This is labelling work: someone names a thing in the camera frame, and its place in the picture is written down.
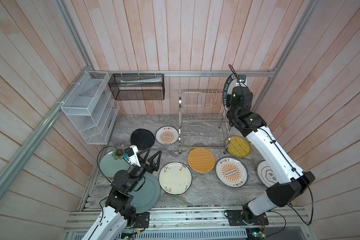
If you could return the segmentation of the white plate green lettered rim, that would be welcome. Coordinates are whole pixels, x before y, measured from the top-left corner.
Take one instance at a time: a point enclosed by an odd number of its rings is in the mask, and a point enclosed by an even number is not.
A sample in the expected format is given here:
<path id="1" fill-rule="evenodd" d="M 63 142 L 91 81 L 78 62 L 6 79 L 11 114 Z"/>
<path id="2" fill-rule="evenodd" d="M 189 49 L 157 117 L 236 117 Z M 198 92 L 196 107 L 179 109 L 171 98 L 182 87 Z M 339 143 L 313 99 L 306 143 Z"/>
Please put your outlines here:
<path id="1" fill-rule="evenodd" d="M 234 74 L 231 74 L 223 87 L 223 92 L 222 92 L 222 100 L 223 100 L 223 107 L 228 110 L 228 90 L 229 90 L 229 86 L 232 83 L 232 81 L 235 81 L 237 78 L 234 76 Z"/>

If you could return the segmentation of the black round plate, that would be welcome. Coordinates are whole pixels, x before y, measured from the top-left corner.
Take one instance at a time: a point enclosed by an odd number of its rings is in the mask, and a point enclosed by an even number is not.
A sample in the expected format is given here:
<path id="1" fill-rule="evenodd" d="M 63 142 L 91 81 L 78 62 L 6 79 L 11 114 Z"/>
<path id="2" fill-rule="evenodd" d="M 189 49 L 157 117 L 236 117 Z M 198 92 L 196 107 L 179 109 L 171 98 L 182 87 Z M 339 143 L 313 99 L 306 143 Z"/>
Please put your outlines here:
<path id="1" fill-rule="evenodd" d="M 131 145 L 135 145 L 139 151 L 151 148 L 155 143 L 155 136 L 146 129 L 133 131 L 130 137 Z"/>

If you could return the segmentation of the small orange sunburst plate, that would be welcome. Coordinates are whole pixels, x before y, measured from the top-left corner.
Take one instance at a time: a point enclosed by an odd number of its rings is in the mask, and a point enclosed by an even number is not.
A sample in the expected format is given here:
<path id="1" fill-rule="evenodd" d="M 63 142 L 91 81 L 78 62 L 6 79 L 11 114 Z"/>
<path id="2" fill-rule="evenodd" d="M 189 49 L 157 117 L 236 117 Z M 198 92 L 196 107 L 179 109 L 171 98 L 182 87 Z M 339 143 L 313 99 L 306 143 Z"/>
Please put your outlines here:
<path id="1" fill-rule="evenodd" d="M 173 145 L 179 139 L 179 131 L 172 126 L 163 126 L 156 131 L 155 138 L 161 145 Z"/>

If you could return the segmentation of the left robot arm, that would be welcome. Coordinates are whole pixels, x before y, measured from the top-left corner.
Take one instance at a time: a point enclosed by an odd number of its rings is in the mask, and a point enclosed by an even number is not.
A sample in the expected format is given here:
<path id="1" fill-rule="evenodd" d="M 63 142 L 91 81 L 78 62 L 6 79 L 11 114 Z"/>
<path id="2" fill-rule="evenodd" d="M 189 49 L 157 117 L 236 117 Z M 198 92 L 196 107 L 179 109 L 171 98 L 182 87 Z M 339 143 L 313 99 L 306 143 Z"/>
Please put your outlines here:
<path id="1" fill-rule="evenodd" d="M 103 200 L 105 205 L 93 223 L 84 240 L 114 240 L 126 227 L 136 223 L 136 208 L 131 205 L 134 196 L 131 192 L 146 173 L 159 170 L 162 152 L 149 156 L 151 149 L 139 151 L 132 145 L 124 150 L 116 150 L 117 156 L 131 166 L 131 170 L 120 170 L 110 182 L 110 193 Z"/>

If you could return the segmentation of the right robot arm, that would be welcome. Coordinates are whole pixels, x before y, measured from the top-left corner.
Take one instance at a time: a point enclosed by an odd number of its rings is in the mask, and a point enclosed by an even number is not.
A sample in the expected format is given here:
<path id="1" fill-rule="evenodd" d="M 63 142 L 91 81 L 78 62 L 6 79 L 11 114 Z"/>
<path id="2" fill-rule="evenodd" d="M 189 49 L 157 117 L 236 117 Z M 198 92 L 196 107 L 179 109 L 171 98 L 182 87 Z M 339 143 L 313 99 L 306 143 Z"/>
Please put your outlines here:
<path id="1" fill-rule="evenodd" d="M 277 183 L 243 206 L 242 218 L 248 225 L 265 212 L 286 206 L 308 190 L 315 180 L 312 172 L 305 172 L 288 156 L 264 119 L 251 112 L 252 98 L 253 93 L 248 87 L 234 87 L 227 96 L 227 118 L 230 126 L 235 127 L 260 152 L 276 175 Z"/>

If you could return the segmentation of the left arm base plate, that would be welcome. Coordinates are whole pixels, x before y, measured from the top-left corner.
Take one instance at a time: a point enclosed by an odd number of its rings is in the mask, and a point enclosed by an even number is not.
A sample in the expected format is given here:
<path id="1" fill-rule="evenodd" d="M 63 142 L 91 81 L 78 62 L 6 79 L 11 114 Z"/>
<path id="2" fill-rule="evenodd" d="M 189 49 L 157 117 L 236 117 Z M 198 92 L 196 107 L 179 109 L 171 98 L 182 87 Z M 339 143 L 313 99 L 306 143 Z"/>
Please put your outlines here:
<path id="1" fill-rule="evenodd" d="M 149 227 L 150 213 L 144 212 L 141 214 L 134 214 L 128 218 L 127 228 L 143 228 Z"/>

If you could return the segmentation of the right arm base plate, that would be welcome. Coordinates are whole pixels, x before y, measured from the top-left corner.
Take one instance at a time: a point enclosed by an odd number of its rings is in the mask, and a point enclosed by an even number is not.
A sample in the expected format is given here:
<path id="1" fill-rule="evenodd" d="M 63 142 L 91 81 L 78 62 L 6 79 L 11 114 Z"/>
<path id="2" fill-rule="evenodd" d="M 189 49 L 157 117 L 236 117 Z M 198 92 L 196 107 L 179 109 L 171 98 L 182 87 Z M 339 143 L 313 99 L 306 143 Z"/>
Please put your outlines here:
<path id="1" fill-rule="evenodd" d="M 254 217 L 249 222 L 245 222 L 242 210 L 225 210 L 224 216 L 228 219 L 230 226 L 269 225 L 269 220 L 266 214 Z"/>

